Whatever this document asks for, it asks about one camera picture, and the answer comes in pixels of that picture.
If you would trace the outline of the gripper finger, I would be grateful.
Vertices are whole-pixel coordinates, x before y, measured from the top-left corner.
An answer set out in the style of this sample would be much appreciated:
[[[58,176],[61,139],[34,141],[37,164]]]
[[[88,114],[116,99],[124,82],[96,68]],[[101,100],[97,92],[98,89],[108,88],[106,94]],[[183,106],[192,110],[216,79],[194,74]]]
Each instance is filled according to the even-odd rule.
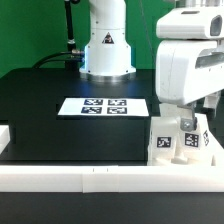
[[[180,128],[183,131],[195,131],[197,129],[197,118],[195,116],[196,103],[189,103],[181,107]]]
[[[221,92],[217,91],[207,95],[204,99],[203,109],[208,117],[215,117],[217,107],[221,98]]]

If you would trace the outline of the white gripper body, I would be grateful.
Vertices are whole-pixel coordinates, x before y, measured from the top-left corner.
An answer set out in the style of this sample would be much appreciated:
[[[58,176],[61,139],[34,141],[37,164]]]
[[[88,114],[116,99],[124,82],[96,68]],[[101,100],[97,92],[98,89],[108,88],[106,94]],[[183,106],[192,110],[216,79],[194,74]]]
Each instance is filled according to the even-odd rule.
[[[223,90],[224,52],[216,41],[162,41],[155,83],[159,101],[178,106]]]

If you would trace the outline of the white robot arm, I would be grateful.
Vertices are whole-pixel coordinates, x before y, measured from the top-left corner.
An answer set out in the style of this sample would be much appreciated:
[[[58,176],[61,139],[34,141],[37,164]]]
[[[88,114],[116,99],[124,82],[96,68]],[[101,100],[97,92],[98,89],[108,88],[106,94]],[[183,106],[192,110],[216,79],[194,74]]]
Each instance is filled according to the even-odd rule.
[[[224,0],[165,0],[175,8],[156,24],[155,88],[161,103],[192,111],[197,100],[212,112],[224,90]],[[89,0],[84,77],[119,80],[136,71],[125,39],[124,0]]]

